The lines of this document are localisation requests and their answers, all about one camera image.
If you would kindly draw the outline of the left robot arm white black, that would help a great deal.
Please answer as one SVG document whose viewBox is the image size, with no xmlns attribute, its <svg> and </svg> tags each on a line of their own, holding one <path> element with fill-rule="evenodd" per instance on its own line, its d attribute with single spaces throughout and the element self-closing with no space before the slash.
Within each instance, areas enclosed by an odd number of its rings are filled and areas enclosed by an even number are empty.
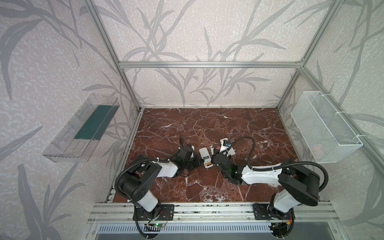
<svg viewBox="0 0 384 240">
<path fill-rule="evenodd" d="M 191 145 L 179 147 L 166 160 L 139 155 L 125 170 L 118 174 L 114 188 L 118 195 L 134 204 L 134 220 L 154 220 L 161 215 L 161 202 L 151 191 L 158 178 L 177 178 L 184 171 L 199 168 L 204 160 Z"/>
</svg>

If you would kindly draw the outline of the red white remote control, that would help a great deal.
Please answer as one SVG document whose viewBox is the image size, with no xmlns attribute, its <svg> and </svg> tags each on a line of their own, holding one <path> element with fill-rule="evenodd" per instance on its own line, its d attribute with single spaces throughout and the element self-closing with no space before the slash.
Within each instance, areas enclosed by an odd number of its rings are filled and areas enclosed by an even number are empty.
<svg viewBox="0 0 384 240">
<path fill-rule="evenodd" d="M 212 163 L 212 159 L 207 148 L 199 149 L 199 153 L 204 163 L 208 163 L 208 162 Z"/>
</svg>

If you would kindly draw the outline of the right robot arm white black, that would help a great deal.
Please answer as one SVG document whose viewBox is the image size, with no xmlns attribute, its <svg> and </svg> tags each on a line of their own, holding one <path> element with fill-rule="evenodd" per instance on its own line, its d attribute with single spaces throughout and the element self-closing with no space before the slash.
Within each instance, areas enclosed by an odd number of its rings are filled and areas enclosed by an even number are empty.
<svg viewBox="0 0 384 240">
<path fill-rule="evenodd" d="M 319 192 L 328 184 L 327 170 L 314 162 L 285 159 L 273 166 L 235 165 L 230 155 L 215 153 L 212 158 L 223 177 L 237 186 L 266 184 L 282 187 L 268 204 L 252 205 L 256 220 L 288 220 L 294 218 L 294 207 L 318 205 Z"/>
</svg>

